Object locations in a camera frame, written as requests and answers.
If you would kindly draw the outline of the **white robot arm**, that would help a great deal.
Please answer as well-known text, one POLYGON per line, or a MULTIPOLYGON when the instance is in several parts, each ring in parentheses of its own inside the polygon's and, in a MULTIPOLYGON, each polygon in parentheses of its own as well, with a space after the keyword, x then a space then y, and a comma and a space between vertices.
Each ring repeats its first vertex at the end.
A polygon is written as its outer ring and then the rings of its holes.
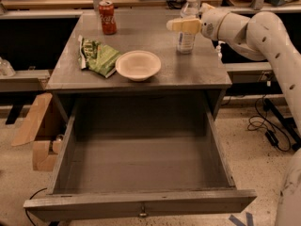
MULTIPOLYGON (((173 19, 166 28, 192 35, 200 33, 210 40, 222 40, 248 59, 268 60, 301 133, 301 54, 275 13, 260 11, 248 18, 204 4, 200 18, 173 19)), ((275 226, 301 226, 301 149, 295 152, 284 174, 275 226)))

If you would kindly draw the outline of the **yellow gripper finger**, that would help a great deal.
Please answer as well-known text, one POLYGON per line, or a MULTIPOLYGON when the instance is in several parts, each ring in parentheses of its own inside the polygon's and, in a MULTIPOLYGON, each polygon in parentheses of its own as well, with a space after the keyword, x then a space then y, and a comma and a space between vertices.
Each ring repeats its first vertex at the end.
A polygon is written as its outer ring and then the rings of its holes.
POLYGON ((166 23, 166 28, 170 31, 183 32, 196 35, 201 31, 202 23, 198 18, 173 19, 166 23))
POLYGON ((203 14, 211 9, 214 9, 214 6, 208 4, 208 3, 202 3, 201 6, 200 6, 200 10, 199 10, 199 13, 200 14, 203 14))

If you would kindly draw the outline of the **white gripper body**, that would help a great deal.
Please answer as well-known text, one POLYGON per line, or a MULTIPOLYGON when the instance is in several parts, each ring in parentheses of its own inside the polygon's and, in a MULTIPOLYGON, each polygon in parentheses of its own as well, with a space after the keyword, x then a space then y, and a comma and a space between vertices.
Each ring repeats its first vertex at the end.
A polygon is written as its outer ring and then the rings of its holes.
POLYGON ((222 9, 210 9, 201 16, 201 34, 210 40, 233 40, 239 32, 237 16, 222 9))

